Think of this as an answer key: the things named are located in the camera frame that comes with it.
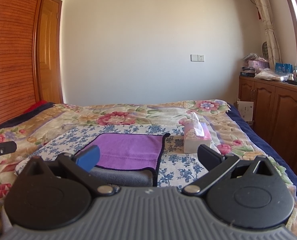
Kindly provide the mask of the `purple and grey towel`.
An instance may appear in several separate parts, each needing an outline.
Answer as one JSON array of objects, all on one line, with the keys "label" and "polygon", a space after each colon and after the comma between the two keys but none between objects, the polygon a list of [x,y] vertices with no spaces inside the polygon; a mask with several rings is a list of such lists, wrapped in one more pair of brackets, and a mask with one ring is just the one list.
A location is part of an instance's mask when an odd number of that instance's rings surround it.
[{"label": "purple and grey towel", "polygon": [[169,136],[170,133],[103,133],[80,151],[90,146],[99,147],[100,160],[89,173],[101,181],[119,186],[152,187],[157,186],[165,139]]}]

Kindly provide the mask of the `floral bed blanket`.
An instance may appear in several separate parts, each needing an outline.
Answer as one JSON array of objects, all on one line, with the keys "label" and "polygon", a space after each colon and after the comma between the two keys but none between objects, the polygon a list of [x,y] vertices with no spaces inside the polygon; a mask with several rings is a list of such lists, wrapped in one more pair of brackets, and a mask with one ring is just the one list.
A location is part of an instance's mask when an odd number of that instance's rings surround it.
[{"label": "floral bed blanket", "polygon": [[222,100],[180,101],[160,105],[93,105],[76,106],[46,103],[37,109],[0,124],[0,143],[14,141],[17,150],[0,157],[0,226],[1,209],[16,175],[28,158],[51,140],[72,128],[108,125],[181,126],[195,112],[210,131],[212,149],[220,154],[232,153],[244,160],[258,155],[269,158],[278,174],[294,196],[295,208],[287,228],[297,236],[297,188],[286,168],[256,146],[227,112],[230,106]]}]

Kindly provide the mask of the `pink floral tissue box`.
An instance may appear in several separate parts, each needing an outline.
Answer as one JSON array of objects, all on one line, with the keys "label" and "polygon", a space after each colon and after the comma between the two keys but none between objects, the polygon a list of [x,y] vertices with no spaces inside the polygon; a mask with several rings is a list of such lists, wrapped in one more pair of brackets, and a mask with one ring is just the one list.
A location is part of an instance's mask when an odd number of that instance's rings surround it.
[{"label": "pink floral tissue box", "polygon": [[200,122],[195,112],[184,122],[184,153],[197,153],[200,145],[211,147],[211,134],[205,122]]}]

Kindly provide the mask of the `blue floral white cloth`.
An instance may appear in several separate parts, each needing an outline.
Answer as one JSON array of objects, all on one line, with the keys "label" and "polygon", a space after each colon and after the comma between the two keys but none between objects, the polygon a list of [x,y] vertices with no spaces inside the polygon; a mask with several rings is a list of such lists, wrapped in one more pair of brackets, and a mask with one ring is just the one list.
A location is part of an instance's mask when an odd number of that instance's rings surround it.
[{"label": "blue floral white cloth", "polygon": [[54,161],[59,154],[68,153],[87,172],[109,184],[181,189],[209,170],[197,152],[185,152],[183,135],[181,126],[78,126],[31,157]]}]

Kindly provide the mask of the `red pillow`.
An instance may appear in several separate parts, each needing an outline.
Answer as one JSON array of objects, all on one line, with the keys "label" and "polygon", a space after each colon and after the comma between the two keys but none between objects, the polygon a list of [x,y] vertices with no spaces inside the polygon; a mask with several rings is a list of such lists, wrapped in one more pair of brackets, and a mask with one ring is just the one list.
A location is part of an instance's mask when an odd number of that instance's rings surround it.
[{"label": "red pillow", "polygon": [[26,109],[23,113],[24,113],[24,114],[29,113],[29,112],[31,112],[31,111],[37,109],[38,107],[45,105],[46,103],[48,103],[48,102],[45,101],[45,100],[38,101],[38,102],[36,102],[35,104],[31,105],[31,106],[30,106],[28,109]]}]

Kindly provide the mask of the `white paper bag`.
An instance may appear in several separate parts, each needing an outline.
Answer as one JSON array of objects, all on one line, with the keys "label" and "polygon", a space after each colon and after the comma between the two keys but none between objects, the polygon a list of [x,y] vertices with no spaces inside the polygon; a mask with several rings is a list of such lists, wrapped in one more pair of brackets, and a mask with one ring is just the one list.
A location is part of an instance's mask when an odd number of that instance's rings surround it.
[{"label": "white paper bag", "polygon": [[254,103],[252,101],[238,101],[237,110],[245,122],[253,121]]}]

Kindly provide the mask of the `wooden cabinet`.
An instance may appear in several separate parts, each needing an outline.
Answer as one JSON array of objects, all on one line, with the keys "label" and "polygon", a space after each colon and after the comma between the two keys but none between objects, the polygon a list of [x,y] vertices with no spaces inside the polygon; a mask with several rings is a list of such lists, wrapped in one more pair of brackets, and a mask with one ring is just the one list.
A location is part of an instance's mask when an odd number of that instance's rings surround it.
[{"label": "wooden cabinet", "polygon": [[258,136],[284,158],[297,153],[297,86],[241,76],[238,99],[254,103]]}]

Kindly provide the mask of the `navy blue bed sheet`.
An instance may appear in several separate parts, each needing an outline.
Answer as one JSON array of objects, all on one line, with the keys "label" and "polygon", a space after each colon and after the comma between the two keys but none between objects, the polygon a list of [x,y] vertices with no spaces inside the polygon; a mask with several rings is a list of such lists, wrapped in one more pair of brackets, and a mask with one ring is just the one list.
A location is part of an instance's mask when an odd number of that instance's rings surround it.
[{"label": "navy blue bed sheet", "polygon": [[227,115],[233,121],[235,121],[238,124],[238,126],[240,126],[240,129],[249,137],[249,139],[256,146],[259,146],[260,149],[264,150],[265,153],[273,157],[280,165],[286,168],[286,173],[288,177],[291,179],[291,181],[294,183],[294,185],[297,188],[297,175],[293,172],[290,166],[283,160],[282,157],[280,157],[277,154],[277,152],[267,142],[265,142],[251,129],[251,127],[241,118],[237,108],[234,105],[232,105],[231,103],[228,103],[228,105],[230,106],[230,111],[227,112]]}]

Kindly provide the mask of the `black box on cabinet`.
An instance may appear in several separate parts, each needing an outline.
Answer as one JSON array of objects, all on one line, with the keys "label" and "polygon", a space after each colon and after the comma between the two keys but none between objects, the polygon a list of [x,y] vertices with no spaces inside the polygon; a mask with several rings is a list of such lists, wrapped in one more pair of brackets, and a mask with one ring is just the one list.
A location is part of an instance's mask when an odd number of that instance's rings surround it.
[{"label": "black box on cabinet", "polygon": [[240,76],[255,77],[255,73],[254,72],[240,72]]}]

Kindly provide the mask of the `wooden door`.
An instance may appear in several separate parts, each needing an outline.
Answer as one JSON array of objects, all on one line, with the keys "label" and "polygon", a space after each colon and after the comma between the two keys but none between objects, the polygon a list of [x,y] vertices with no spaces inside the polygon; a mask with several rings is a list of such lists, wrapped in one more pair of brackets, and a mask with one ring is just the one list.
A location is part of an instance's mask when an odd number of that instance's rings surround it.
[{"label": "wooden door", "polygon": [[43,0],[37,35],[38,88],[42,100],[63,103],[60,70],[61,0]]}]

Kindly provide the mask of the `clear plastic bag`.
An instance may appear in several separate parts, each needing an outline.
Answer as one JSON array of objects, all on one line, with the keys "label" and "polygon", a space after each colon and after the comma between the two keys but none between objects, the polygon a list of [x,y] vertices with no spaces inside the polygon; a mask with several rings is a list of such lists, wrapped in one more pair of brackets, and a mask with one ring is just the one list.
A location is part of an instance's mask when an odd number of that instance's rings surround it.
[{"label": "clear plastic bag", "polygon": [[264,68],[261,69],[259,73],[255,74],[254,78],[267,81],[286,82],[289,80],[289,75],[287,73],[275,73],[270,68]]}]

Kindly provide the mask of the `pink box on cabinet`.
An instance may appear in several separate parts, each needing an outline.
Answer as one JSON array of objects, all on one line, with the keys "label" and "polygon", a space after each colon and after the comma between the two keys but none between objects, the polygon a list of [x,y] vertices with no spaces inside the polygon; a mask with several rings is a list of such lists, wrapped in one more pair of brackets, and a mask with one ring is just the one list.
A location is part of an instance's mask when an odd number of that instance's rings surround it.
[{"label": "pink box on cabinet", "polygon": [[269,68],[269,62],[249,60],[248,61],[248,67],[254,68],[254,69],[265,69],[265,68]]}]

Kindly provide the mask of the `blue box on cabinet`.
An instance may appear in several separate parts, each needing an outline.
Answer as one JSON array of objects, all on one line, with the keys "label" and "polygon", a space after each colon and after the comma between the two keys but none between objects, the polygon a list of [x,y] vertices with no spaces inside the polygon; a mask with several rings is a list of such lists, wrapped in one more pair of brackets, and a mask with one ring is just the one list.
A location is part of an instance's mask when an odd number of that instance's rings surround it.
[{"label": "blue box on cabinet", "polygon": [[277,74],[291,74],[293,72],[293,65],[290,63],[276,63],[275,72]]}]

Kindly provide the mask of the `patterned beige curtain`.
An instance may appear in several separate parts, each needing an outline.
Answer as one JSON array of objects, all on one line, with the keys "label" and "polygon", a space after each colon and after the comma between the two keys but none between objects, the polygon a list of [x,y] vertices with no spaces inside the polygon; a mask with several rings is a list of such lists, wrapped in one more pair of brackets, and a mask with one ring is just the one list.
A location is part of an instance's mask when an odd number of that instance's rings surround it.
[{"label": "patterned beige curtain", "polygon": [[269,0],[255,0],[256,6],[261,16],[266,35],[268,48],[268,61],[271,69],[275,68],[276,63],[281,62],[280,48],[277,41],[273,24],[273,12]]}]

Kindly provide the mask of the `wooden slatted headboard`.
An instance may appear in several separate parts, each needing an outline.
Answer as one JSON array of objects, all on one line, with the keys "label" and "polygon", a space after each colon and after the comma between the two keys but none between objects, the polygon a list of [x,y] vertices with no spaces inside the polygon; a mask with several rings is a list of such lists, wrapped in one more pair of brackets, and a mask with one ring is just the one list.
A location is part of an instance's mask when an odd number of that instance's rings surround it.
[{"label": "wooden slatted headboard", "polygon": [[42,0],[0,0],[0,124],[40,99],[37,33]]}]

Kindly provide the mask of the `white wall switch socket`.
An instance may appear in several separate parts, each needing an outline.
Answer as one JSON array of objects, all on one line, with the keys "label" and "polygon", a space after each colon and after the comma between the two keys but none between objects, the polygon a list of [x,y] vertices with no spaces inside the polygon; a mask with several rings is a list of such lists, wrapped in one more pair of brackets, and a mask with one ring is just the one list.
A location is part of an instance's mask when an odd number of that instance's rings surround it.
[{"label": "white wall switch socket", "polygon": [[205,56],[204,55],[198,55],[198,54],[191,54],[190,55],[191,62],[204,62]]}]

